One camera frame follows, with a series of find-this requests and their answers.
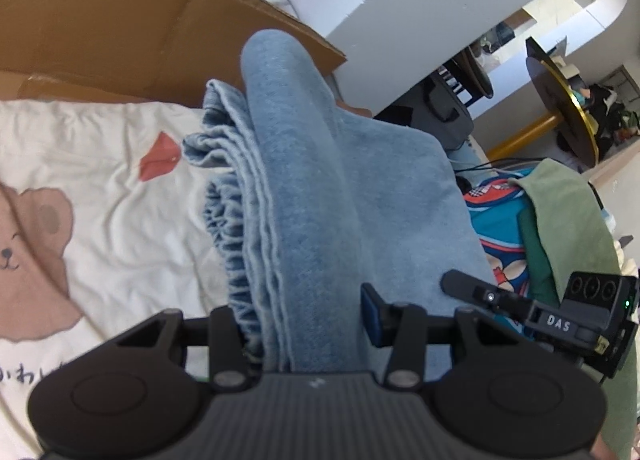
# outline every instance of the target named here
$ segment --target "folded blue towel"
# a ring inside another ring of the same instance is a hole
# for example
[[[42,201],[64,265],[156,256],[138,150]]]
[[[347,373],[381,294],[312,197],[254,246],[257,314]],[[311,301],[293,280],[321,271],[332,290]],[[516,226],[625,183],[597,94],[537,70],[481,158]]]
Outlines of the folded blue towel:
[[[203,133],[183,151],[230,168],[212,175],[204,215],[248,350],[266,370],[380,372],[388,352],[366,338],[360,284],[451,315],[445,271],[495,281],[451,165],[432,136],[337,107],[288,34],[255,34],[241,68],[246,98],[210,81]],[[427,367],[444,373],[448,350]]]

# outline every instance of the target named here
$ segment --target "screw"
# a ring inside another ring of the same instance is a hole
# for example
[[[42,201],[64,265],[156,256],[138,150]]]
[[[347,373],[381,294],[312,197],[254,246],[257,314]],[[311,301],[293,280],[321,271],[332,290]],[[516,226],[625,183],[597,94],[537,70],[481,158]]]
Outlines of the screw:
[[[245,380],[246,377],[240,372],[236,372],[236,370],[225,370],[213,376],[213,382],[219,385],[220,388],[237,388]]]
[[[396,370],[391,372],[386,380],[396,388],[412,388],[420,382],[420,377],[411,370]]]

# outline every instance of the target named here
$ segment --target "cardboard flap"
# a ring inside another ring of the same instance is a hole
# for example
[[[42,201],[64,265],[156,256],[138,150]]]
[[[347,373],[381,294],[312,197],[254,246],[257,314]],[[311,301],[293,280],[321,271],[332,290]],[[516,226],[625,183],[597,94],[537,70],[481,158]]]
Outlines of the cardboard flap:
[[[297,37],[325,74],[342,62],[295,22],[256,10],[242,0],[191,0],[167,49],[167,58],[149,95],[160,100],[177,98],[181,104],[199,106],[204,82],[218,78],[242,88],[240,53],[253,33],[280,29]],[[197,96],[198,102],[191,103]]]
[[[187,106],[209,78],[239,84],[242,45],[264,28],[295,35],[325,74],[344,61],[262,0],[0,0],[0,10],[0,70]]]

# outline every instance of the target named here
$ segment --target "green towel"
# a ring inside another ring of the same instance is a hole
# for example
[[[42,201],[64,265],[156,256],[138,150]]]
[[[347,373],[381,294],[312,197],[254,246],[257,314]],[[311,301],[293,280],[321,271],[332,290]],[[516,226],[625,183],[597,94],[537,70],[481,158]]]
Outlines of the green towel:
[[[544,160],[517,182],[535,208],[538,237],[551,265],[558,299],[564,296],[573,271],[620,273],[613,239],[584,178],[562,164]],[[595,379],[601,377],[593,370],[589,373]],[[603,385],[609,409],[602,437],[620,459],[628,458],[634,438],[636,381],[634,345],[622,370]]]
[[[560,306],[560,301],[556,292],[556,282],[545,249],[542,248],[538,238],[536,212],[529,199],[525,202],[527,206],[518,214],[518,229],[527,256],[529,297],[557,308]]]

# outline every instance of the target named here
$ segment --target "teddy bear print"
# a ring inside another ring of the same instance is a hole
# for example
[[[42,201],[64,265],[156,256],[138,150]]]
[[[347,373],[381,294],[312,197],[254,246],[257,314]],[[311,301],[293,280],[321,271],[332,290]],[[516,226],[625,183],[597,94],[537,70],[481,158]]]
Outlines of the teddy bear print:
[[[59,189],[0,184],[0,339],[42,339],[82,317],[69,299],[63,253],[73,210]]]

